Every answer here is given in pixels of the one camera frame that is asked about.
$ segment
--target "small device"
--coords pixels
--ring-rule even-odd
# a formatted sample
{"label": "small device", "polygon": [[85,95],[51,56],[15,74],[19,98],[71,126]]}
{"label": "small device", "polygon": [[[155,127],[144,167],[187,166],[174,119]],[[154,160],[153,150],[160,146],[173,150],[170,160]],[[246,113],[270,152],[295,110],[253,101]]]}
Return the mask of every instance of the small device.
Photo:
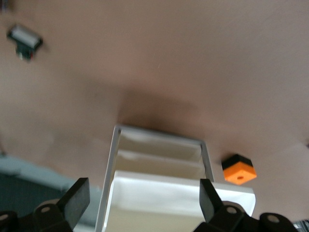
{"label": "small device", "polygon": [[26,60],[31,60],[43,43],[39,35],[21,25],[15,25],[7,33],[7,38],[16,42],[17,55],[20,59]]}
{"label": "small device", "polygon": [[0,0],[0,12],[6,12],[8,9],[8,0]]}

